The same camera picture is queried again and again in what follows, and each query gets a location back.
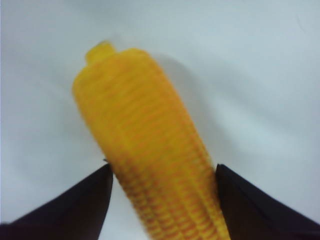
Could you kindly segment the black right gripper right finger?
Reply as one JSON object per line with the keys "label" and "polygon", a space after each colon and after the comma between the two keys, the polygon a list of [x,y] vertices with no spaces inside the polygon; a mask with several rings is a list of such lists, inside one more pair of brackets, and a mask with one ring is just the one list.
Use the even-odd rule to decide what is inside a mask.
{"label": "black right gripper right finger", "polygon": [[320,225],[266,194],[224,164],[218,196],[232,240],[318,240]]}

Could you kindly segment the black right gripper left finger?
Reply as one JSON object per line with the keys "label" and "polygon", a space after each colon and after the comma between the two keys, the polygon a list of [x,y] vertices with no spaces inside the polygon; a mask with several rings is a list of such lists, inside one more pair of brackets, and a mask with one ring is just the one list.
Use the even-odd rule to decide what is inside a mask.
{"label": "black right gripper left finger", "polygon": [[0,225],[2,240],[97,240],[109,208],[113,172],[105,164],[58,197]]}

